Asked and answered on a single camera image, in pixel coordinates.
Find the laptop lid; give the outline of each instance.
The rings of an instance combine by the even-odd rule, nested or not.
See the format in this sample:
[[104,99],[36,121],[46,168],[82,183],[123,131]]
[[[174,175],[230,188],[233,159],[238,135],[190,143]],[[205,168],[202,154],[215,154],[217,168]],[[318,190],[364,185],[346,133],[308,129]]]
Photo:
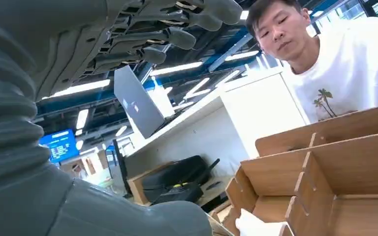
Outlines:
[[115,70],[114,94],[144,138],[163,125],[163,115],[129,66]]

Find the ceiling light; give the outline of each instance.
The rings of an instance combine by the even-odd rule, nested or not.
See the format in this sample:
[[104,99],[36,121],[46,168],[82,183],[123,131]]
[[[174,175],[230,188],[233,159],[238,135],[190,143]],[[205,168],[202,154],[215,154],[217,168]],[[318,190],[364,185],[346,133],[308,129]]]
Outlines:
[[164,91],[166,91],[166,94],[169,94],[172,89],[173,87],[167,87],[164,89]]
[[209,78],[203,79],[201,82],[199,82],[199,84],[195,85],[195,87],[193,87],[191,90],[189,90],[189,92],[186,93],[185,97],[190,96],[191,94],[196,92],[198,89],[200,89],[202,86],[204,86],[204,84],[206,84],[208,81],[209,81]]
[[227,57],[225,59],[225,61],[236,60],[236,59],[241,59],[241,58],[248,58],[248,57],[257,55],[257,53],[258,53],[258,51],[251,51],[251,52],[247,52],[247,53],[235,54],[235,55]]
[[70,87],[66,90],[56,92],[51,97],[59,97],[59,96],[68,95],[68,94],[72,94],[72,93],[84,92],[84,91],[88,91],[88,90],[91,90],[91,89],[103,88],[105,86],[108,86],[110,82],[111,82],[111,80],[101,80],[101,81],[96,81],[96,82],[92,82],[92,83],[87,83],[87,84],[84,84],[84,85],[72,86],[72,87]]
[[312,15],[313,17],[318,17],[320,15],[322,15],[324,12],[323,11],[317,11],[314,15]]
[[240,70],[234,70],[231,74],[229,74],[225,79],[221,80],[217,85],[215,85],[216,88],[218,88],[219,86],[225,84],[227,81],[229,81],[230,79],[234,78],[235,76],[238,75],[238,73],[240,73]]
[[77,143],[76,143],[76,148],[77,148],[78,150],[80,150],[80,149],[82,149],[82,147],[83,147],[83,140],[79,140],[79,141],[77,141]]
[[243,11],[240,16],[240,20],[246,20],[249,16],[249,11]]
[[199,91],[199,92],[195,92],[195,93],[192,93],[192,94],[189,94],[189,95],[186,95],[184,97],[184,99],[189,99],[189,98],[192,98],[192,97],[196,97],[196,96],[200,96],[200,95],[204,95],[206,93],[209,93],[211,90],[210,89],[205,89],[205,90],[202,90],[202,91]]
[[162,74],[167,74],[167,73],[176,72],[176,71],[180,71],[180,70],[188,70],[188,69],[199,67],[202,64],[203,64],[203,62],[199,61],[199,62],[194,62],[194,63],[190,63],[190,64],[184,64],[184,65],[178,65],[178,66],[168,67],[168,68],[164,68],[164,69],[153,70],[150,73],[150,76],[162,75]]
[[188,102],[188,103],[183,103],[181,105],[178,105],[178,106],[175,106],[173,107],[174,110],[177,110],[177,109],[181,109],[181,108],[185,108],[185,107],[188,107],[188,106],[191,106],[193,105],[194,102]]
[[88,109],[79,111],[77,116],[76,129],[83,129],[85,127],[86,119],[88,118]]
[[117,134],[115,134],[115,136],[118,137],[118,136],[122,135],[125,130],[126,130],[126,125],[121,127],[120,130],[118,130]]

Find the palm tree print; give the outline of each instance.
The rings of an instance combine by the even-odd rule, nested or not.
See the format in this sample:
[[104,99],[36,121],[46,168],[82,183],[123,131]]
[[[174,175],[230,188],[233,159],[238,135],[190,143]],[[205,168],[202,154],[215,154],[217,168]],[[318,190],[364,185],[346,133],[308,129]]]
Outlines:
[[331,116],[331,118],[333,118],[333,116],[331,115],[331,113],[327,110],[327,108],[321,102],[321,99],[315,99],[314,100],[314,104],[315,104],[315,107],[323,107],[325,109],[325,111]]
[[325,90],[324,88],[323,88],[323,89],[319,89],[318,92],[319,92],[319,94],[318,94],[318,96],[319,96],[318,100],[321,101],[321,100],[323,99],[324,102],[327,104],[328,109],[330,109],[332,115],[333,115],[334,117],[337,117],[337,115],[336,115],[336,114],[334,113],[334,111],[331,109],[330,104],[328,103],[328,98],[333,98],[332,94],[331,94],[330,92],[328,92],[327,90]]

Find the black hair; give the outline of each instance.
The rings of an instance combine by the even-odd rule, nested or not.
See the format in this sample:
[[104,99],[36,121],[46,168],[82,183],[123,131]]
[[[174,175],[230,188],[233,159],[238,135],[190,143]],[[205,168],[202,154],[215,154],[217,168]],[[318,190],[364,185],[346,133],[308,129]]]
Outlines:
[[[301,4],[297,0],[278,0],[288,6],[293,6],[298,12],[301,11]],[[249,16],[246,20],[246,27],[250,34],[255,37],[254,29],[257,28],[257,23],[264,12],[275,2],[275,0],[257,0],[249,8]]]

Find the robotic hand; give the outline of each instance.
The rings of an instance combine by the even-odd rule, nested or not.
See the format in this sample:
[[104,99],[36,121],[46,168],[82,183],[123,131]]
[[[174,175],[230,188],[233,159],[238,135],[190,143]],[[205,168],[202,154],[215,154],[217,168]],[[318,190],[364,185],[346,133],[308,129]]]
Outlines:
[[210,236],[192,203],[137,206],[71,179],[49,164],[30,120],[37,98],[83,76],[162,62],[154,44],[193,46],[170,25],[215,30],[240,14],[233,0],[0,0],[0,236]]

